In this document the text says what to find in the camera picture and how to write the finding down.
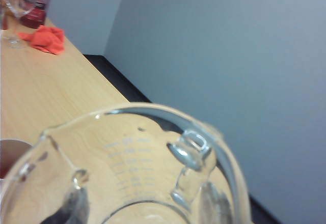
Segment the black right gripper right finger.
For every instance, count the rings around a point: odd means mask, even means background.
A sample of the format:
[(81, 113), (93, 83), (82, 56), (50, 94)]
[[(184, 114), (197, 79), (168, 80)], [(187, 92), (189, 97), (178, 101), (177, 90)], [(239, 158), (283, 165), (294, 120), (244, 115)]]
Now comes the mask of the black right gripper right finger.
[(230, 203), (211, 182), (202, 186), (202, 223), (233, 223)]

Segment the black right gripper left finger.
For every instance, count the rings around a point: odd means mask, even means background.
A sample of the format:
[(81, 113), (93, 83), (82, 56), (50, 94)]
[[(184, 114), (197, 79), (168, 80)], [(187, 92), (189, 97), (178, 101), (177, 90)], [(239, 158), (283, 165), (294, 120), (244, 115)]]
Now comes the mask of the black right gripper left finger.
[(66, 195), (62, 206), (48, 217), (48, 223), (88, 223), (89, 212), (87, 190), (75, 189)]

